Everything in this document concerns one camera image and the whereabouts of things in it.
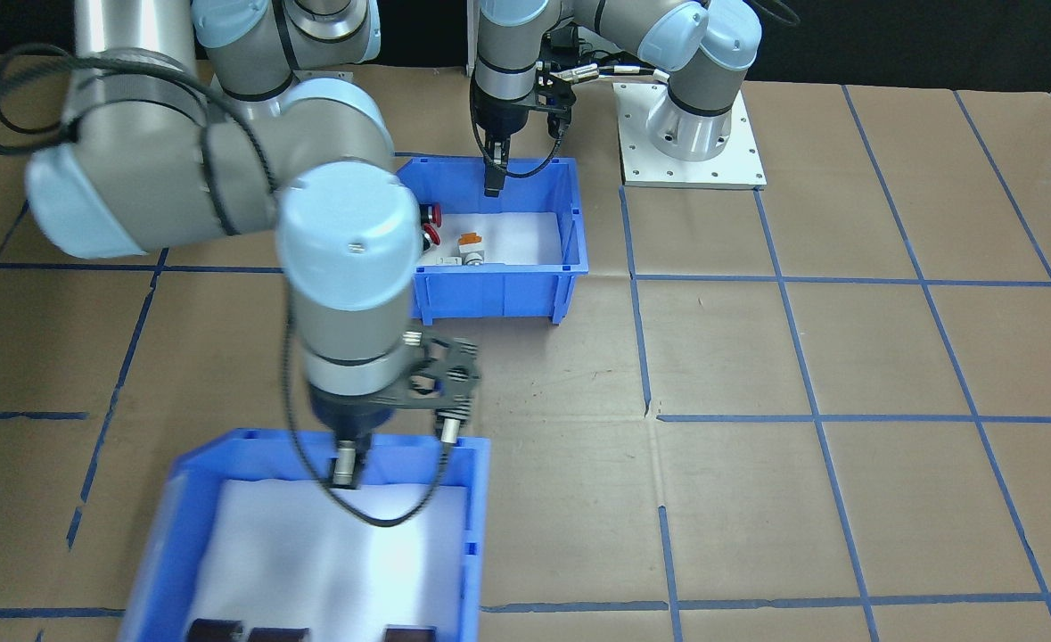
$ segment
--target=white paper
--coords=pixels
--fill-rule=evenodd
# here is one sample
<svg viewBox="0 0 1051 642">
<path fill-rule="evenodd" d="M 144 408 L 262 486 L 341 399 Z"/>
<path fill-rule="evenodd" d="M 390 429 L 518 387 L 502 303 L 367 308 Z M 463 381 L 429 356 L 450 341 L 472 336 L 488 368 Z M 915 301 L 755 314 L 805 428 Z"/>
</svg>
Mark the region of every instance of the white paper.
<svg viewBox="0 0 1051 642">
<path fill-rule="evenodd" d="M 377 517 L 403 515 L 424 484 L 342 492 Z M 313 480 L 228 480 L 201 560 L 188 622 L 310 628 L 313 642 L 379 642 L 387 626 L 455 641 L 466 489 L 442 486 L 398 527 L 347 515 Z"/>
<path fill-rule="evenodd" d="M 423 255 L 421 265 L 438 265 L 445 256 L 457 256 L 457 239 L 477 232 L 485 245 L 485 263 L 506 265 L 561 265 L 561 229 L 551 211 L 504 212 L 504 214 L 447 214 L 438 234 L 442 244 Z"/>
</svg>

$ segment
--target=black object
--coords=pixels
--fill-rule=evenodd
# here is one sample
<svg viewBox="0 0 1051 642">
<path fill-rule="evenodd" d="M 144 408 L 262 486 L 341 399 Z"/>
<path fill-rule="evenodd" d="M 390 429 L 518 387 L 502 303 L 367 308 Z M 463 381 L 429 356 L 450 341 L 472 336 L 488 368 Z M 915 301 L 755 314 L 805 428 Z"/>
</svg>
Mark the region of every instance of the black object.
<svg viewBox="0 0 1051 642">
<path fill-rule="evenodd" d="M 309 642 L 309 628 L 253 628 L 248 642 Z"/>
<path fill-rule="evenodd" d="M 241 642 L 243 639 L 243 622 L 201 618 L 188 626 L 185 642 Z"/>
<path fill-rule="evenodd" d="M 561 149 L 565 130 L 573 122 L 573 105 L 577 95 L 573 85 L 551 76 L 548 62 L 537 73 L 537 83 L 533 90 L 518 101 L 502 101 L 481 91 L 476 78 L 471 80 L 469 89 L 469 115 L 473 128 L 473 141 L 485 159 L 485 195 L 496 196 L 506 186 L 506 179 L 530 179 L 549 166 Z M 540 164 L 529 171 L 509 171 L 509 138 L 524 129 L 530 112 L 549 115 L 549 136 L 554 139 L 553 149 Z M 485 142 L 477 127 L 485 129 Z"/>
<path fill-rule="evenodd" d="M 437 642 L 437 639 L 432 628 L 388 628 L 383 642 Z"/>
</svg>

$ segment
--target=black cable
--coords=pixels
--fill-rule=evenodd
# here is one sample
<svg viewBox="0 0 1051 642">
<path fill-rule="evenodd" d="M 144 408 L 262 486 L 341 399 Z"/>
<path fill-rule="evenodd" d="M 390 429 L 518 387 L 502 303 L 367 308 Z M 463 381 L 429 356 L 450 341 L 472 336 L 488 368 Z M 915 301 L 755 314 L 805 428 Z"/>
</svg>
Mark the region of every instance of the black cable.
<svg viewBox="0 0 1051 642">
<path fill-rule="evenodd" d="M 291 337 L 294 334 L 294 317 L 291 313 L 291 305 L 288 304 L 288 310 L 286 310 L 286 323 L 284 325 L 284 345 L 281 346 L 280 355 L 280 390 L 284 393 L 284 416 L 286 422 L 288 422 L 288 432 L 291 435 L 291 443 L 296 449 L 296 455 L 300 456 L 301 462 L 304 468 L 308 471 L 310 478 L 314 480 L 322 489 L 323 493 L 327 495 L 331 501 L 338 504 L 338 508 L 346 512 L 349 512 L 353 517 L 356 517 L 358 521 L 363 521 L 372 527 L 395 527 L 396 525 L 406 523 L 406 521 L 412 519 L 415 515 L 423 512 L 427 504 L 431 502 L 434 498 L 434 493 L 438 491 L 438 488 L 442 484 L 442 479 L 447 474 L 447 468 L 450 464 L 450 452 L 453 450 L 453 444 L 448 442 L 442 442 L 442 455 L 438 457 L 438 468 L 434 472 L 434 480 L 432 480 L 429 488 L 426 489 L 423 498 L 414 505 L 413 509 L 399 515 L 398 517 L 391 517 L 391 519 L 384 520 L 378 517 L 373 517 L 363 513 L 355 506 L 351 506 L 349 501 L 343 499 L 338 496 L 338 493 L 334 492 L 331 488 L 326 484 L 322 476 L 318 474 L 318 470 L 314 468 L 314 464 L 308 458 L 308 453 L 304 450 L 304 444 L 300 439 L 300 427 L 296 423 L 296 412 L 291 407 L 291 381 L 292 381 L 292 369 L 291 369 Z"/>
<path fill-rule="evenodd" d="M 549 167 L 549 164 L 553 162 L 553 159 L 557 158 L 557 151 L 561 150 L 561 143 L 565 142 L 565 129 L 562 127 L 557 131 L 557 139 L 553 142 L 553 149 L 549 151 L 549 157 L 538 164 L 538 166 L 533 169 L 526 171 L 524 173 L 518 173 L 516 171 L 509 171 L 508 168 L 501 167 L 501 164 L 493 160 L 490 152 L 485 149 L 485 143 L 481 143 L 481 133 L 477 130 L 477 104 L 473 101 L 476 98 L 477 92 L 477 81 L 471 80 L 469 84 L 469 126 L 473 129 L 473 142 L 477 143 L 477 149 L 481 151 L 481 158 L 485 159 L 486 166 L 493 167 L 497 171 L 504 173 L 510 179 L 530 179 L 533 175 L 537 175 L 544 168 Z"/>
<path fill-rule="evenodd" d="M 790 8 L 788 4 L 783 3 L 783 0 L 767 0 L 767 1 L 770 4 L 774 4 L 775 8 L 778 8 L 779 12 L 782 12 L 785 15 L 778 15 L 770 8 L 765 7 L 765 5 L 762 4 L 759 0 L 746 0 L 746 1 L 748 1 L 748 3 L 753 5 L 753 7 L 755 7 L 757 12 L 761 13 L 766 17 L 769 17 L 770 20 L 777 21 L 778 24 L 781 24 L 783 26 L 792 26 L 792 27 L 802 24 L 802 18 L 800 18 L 799 15 L 795 12 L 795 9 Z"/>
<path fill-rule="evenodd" d="M 79 58 L 66 55 L 62 58 L 57 58 L 57 60 L 54 61 L 41 62 L 41 64 L 23 69 L 20 73 L 15 74 L 15 76 L 1 78 L 0 102 L 1 99 L 15 92 L 17 89 L 22 88 L 22 86 L 29 85 L 42 78 L 56 76 L 56 74 L 73 73 L 73 70 L 90 69 L 112 70 L 112 73 L 119 74 L 139 74 L 139 76 L 149 76 L 151 78 L 172 82 L 172 84 L 176 85 L 185 86 L 185 88 L 190 89 L 195 94 L 200 94 L 201 97 L 207 98 L 209 102 L 219 106 L 224 113 L 227 113 L 228 118 L 235 121 L 236 126 L 240 126 L 240 129 L 244 131 L 244 136 L 247 136 L 248 142 L 251 143 L 252 150 L 255 151 L 256 158 L 260 160 L 261 170 L 264 172 L 264 179 L 267 180 L 268 193 L 273 193 L 279 187 L 275 174 L 273 174 L 272 171 L 272 164 L 268 161 L 263 145 L 261 145 L 260 141 L 255 138 L 255 131 L 251 129 L 251 125 L 249 125 L 247 119 L 244 118 L 244 115 L 240 112 L 240 109 L 236 109 L 236 107 L 232 105 L 232 102 L 228 101 L 228 99 L 224 97 L 224 94 L 212 89 L 211 86 L 205 85 L 200 80 L 183 73 L 183 70 L 162 65 L 149 64 L 149 62 L 123 61 L 115 60 L 115 58 L 100 57 Z M 53 134 L 47 139 L 41 139 L 41 141 L 37 143 L 29 143 L 25 145 L 6 145 L 4 143 L 0 143 L 0 154 L 32 154 L 34 151 L 44 150 L 47 149 L 47 147 L 53 147 L 66 141 L 67 138 L 65 132 L 58 130 L 56 134 Z"/>
<path fill-rule="evenodd" d="M 17 47 L 3 54 L 3 59 L 0 61 L 0 82 L 6 77 L 6 69 L 17 57 L 27 55 L 27 54 L 49 54 L 54 56 L 68 57 L 69 53 L 56 44 L 41 44 L 41 42 L 29 42 L 29 44 L 19 44 Z M 62 122 L 51 122 L 49 125 L 43 125 L 41 127 L 23 127 L 16 125 L 14 121 L 6 118 L 3 113 L 3 106 L 0 105 L 0 122 L 7 127 L 11 131 L 15 133 L 23 133 L 26 136 L 37 136 L 38 133 L 49 133 L 62 126 Z"/>
</svg>

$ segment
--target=robotic arm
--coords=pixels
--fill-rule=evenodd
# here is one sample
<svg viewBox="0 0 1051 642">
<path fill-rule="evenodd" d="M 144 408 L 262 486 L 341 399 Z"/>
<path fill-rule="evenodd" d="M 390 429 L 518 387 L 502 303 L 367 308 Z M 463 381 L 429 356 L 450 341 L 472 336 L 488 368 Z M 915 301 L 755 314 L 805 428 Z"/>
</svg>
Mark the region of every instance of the robotic arm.
<svg viewBox="0 0 1051 642">
<path fill-rule="evenodd" d="M 607 0 L 483 0 L 473 70 L 473 118 L 485 130 L 485 193 L 504 187 L 509 141 L 526 126 L 530 110 L 549 112 L 555 150 L 572 122 L 575 97 L 569 82 L 550 74 L 538 78 L 541 37 L 561 23 L 599 33 L 658 68 L 687 64 L 707 28 L 707 9 L 692 0 L 639 3 Z"/>
<path fill-rule="evenodd" d="M 394 144 L 372 99 L 337 79 L 292 81 L 277 91 L 272 115 L 248 118 L 244 99 L 251 95 L 238 94 L 272 83 L 276 89 L 282 79 L 256 69 L 250 85 L 240 85 L 247 77 L 234 61 L 248 50 L 223 51 L 225 44 L 208 51 L 222 62 L 231 99 L 195 81 L 191 24 L 209 4 L 236 5 L 78 0 L 85 57 L 58 58 L 3 82 L 0 91 L 74 70 L 65 133 L 36 145 L 27 166 L 33 215 L 54 244 L 80 258 L 273 228 L 310 407 L 337 443 L 326 482 L 355 488 L 374 428 L 394 410 L 435 410 L 444 448 L 455 442 L 478 379 L 476 347 L 408 329 L 423 249 L 419 205 L 391 173 Z M 245 32 L 257 40 L 273 12 L 260 0 L 243 5 L 253 14 L 264 8 Z M 343 5 L 350 12 L 367 3 Z M 367 28 L 371 19 L 367 14 Z M 207 24 L 197 21 L 201 38 Z M 0 144 L 1 153 L 16 150 L 28 147 Z"/>
<path fill-rule="evenodd" d="M 762 30 L 742 0 L 483 0 L 472 86 L 472 116 L 485 130 L 485 193 L 496 196 L 508 170 L 510 138 L 531 110 L 549 113 L 556 153 L 572 122 L 571 84 L 599 76 L 597 66 L 551 73 L 539 62 L 541 37 L 571 21 L 614 41 L 663 73 L 668 90 L 653 109 L 657 149 L 684 162 L 717 156 L 729 136 L 729 112 L 755 61 Z"/>
</svg>

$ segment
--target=silver pipe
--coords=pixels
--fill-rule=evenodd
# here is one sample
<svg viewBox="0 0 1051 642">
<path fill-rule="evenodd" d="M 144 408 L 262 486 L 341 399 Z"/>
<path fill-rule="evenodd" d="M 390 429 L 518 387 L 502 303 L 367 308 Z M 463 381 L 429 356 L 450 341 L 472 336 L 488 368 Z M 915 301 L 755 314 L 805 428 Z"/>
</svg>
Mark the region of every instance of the silver pipe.
<svg viewBox="0 0 1051 642">
<path fill-rule="evenodd" d="M 74 0 L 74 36 L 79 56 L 147 49 L 197 69 L 187 0 Z"/>
</svg>

